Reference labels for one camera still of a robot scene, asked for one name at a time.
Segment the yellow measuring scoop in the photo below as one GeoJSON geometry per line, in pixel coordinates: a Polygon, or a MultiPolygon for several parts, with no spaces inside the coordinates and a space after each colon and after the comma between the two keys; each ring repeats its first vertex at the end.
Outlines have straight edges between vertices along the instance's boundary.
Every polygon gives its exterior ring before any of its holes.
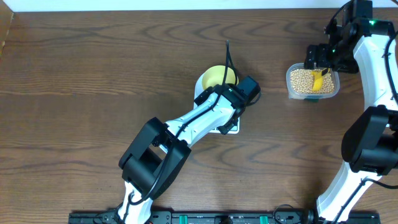
{"type": "Polygon", "coordinates": [[[325,76],[329,71],[329,68],[324,68],[320,71],[311,71],[311,75],[313,76],[312,91],[319,91],[321,89],[323,84],[323,76],[325,76]]]}

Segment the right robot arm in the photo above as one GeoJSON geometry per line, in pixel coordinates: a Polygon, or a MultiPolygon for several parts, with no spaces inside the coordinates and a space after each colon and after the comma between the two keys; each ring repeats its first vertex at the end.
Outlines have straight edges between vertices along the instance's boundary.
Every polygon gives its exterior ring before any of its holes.
{"type": "Polygon", "coordinates": [[[345,132],[343,163],[327,190],[307,210],[302,223],[347,223],[356,202],[381,177],[397,168],[397,31],[373,17],[372,1],[348,1],[342,23],[324,28],[329,41],[309,45],[304,68],[359,73],[364,112],[345,132]]]}

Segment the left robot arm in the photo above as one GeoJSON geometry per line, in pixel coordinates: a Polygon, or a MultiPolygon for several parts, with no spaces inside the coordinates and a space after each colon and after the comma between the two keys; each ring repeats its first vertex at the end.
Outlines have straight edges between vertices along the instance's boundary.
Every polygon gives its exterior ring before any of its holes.
{"type": "Polygon", "coordinates": [[[148,221],[153,201],[176,179],[191,147],[214,129],[227,134],[260,92],[258,82],[247,76],[237,85],[207,88],[195,99],[197,107],[177,119],[146,122],[119,160],[126,186],[119,222],[148,221]]]}

